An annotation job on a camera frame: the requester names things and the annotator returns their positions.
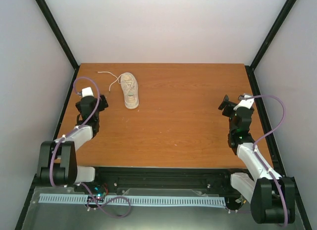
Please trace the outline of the white shoelace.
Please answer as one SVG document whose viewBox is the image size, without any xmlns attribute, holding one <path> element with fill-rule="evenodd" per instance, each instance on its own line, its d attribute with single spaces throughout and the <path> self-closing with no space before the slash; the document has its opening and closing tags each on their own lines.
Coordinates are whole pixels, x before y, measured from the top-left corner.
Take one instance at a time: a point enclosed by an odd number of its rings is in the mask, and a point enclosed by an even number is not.
<svg viewBox="0 0 317 230">
<path fill-rule="evenodd" d="M 110 71 L 98 71 L 98 74 L 107 74 L 107 75 L 110 75 L 112 77 L 111 83 L 109 83 L 109 86 L 108 86 L 109 92 L 111 92 L 111 88 L 114 84 L 116 84 L 116 83 L 120 84 L 120 78 L 121 78 L 122 74 L 115 75 L 114 73 L 112 73 Z"/>
</svg>

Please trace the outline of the white lace sneaker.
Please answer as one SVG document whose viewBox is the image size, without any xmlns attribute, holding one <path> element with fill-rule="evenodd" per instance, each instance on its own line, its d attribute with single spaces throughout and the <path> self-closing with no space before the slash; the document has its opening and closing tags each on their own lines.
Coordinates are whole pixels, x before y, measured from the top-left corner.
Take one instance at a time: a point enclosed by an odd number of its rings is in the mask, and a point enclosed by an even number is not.
<svg viewBox="0 0 317 230">
<path fill-rule="evenodd" d="M 129 72 L 123 73 L 120 77 L 120 85 L 126 108 L 137 108 L 139 106 L 138 83 L 134 75 Z"/>
</svg>

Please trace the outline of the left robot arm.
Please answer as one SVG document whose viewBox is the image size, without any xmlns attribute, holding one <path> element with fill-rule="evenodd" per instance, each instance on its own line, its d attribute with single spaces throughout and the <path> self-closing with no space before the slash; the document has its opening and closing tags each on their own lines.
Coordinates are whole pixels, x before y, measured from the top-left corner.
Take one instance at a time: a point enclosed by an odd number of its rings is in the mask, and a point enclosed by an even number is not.
<svg viewBox="0 0 317 230">
<path fill-rule="evenodd" d="M 108 107 L 106 97 L 87 95 L 75 104 L 79 115 L 74 129 L 61 138 L 45 141 L 40 146 L 37 182 L 43 185 L 65 186 L 84 182 L 91 191 L 99 191 L 103 179 L 94 167 L 79 166 L 76 151 L 93 139 L 100 128 L 99 113 Z"/>
</svg>

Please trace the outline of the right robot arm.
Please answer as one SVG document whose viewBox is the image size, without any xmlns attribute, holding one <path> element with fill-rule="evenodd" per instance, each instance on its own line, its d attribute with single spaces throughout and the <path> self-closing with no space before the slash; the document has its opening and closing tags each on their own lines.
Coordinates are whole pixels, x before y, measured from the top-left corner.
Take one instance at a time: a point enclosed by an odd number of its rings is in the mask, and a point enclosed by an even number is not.
<svg viewBox="0 0 317 230">
<path fill-rule="evenodd" d="M 249 171 L 232 174 L 230 183 L 249 202 L 256 223 L 285 227 L 295 221 L 295 184 L 275 171 L 262 156 L 258 148 L 261 138 L 252 138 L 250 125 L 257 98 L 243 94 L 239 103 L 234 103 L 225 96 L 219 106 L 229 119 L 228 145 Z"/>
</svg>

